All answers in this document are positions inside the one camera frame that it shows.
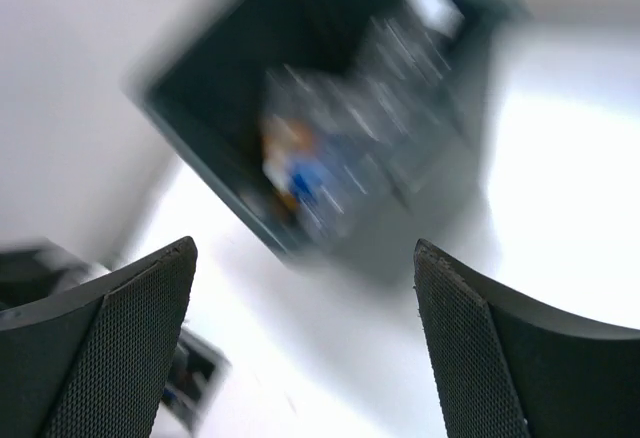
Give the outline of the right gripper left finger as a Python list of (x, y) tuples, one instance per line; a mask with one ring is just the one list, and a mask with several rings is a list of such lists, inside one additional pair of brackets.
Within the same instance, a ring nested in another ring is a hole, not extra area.
[(197, 256), (185, 236), (116, 271), (1, 310), (2, 436), (149, 436)]

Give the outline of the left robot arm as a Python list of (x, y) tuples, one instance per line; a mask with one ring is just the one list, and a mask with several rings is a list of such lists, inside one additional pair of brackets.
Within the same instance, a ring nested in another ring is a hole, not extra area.
[(44, 240), (1, 249), (1, 310), (5, 311), (66, 291), (108, 274)]

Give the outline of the clear crushed plastic bottle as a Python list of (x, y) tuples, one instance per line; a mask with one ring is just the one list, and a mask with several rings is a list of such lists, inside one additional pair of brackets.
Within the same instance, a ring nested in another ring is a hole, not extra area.
[(438, 95), (463, 22), (453, 0), (399, 0), (368, 19), (345, 74), (270, 70), (263, 119), (281, 114), (344, 136), (349, 194), (359, 178), (414, 192), (453, 133)]

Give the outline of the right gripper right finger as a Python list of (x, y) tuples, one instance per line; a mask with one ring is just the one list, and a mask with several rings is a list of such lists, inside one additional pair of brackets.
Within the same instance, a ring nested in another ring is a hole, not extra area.
[(637, 330), (544, 304), (425, 239), (414, 267), (448, 436), (638, 436)]

